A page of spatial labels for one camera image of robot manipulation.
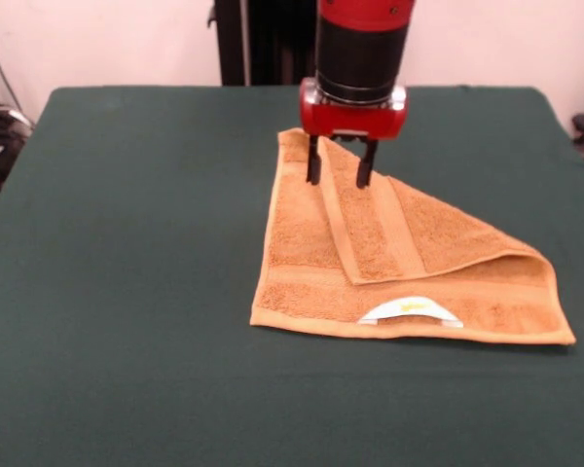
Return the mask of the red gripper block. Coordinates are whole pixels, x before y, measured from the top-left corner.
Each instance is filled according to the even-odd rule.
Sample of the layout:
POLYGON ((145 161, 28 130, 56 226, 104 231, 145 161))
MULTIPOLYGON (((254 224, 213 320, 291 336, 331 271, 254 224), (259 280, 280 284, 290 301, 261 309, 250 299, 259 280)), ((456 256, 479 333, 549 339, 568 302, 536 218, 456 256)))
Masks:
POLYGON ((395 138, 408 111, 407 91, 395 86, 389 99, 378 105, 348 105, 331 100, 318 87, 315 78, 305 78, 300 85, 300 118, 309 137, 306 181, 320 182, 320 156, 317 151, 319 136, 366 137, 365 153, 360 160, 356 187, 365 189, 371 183, 378 140, 395 138))

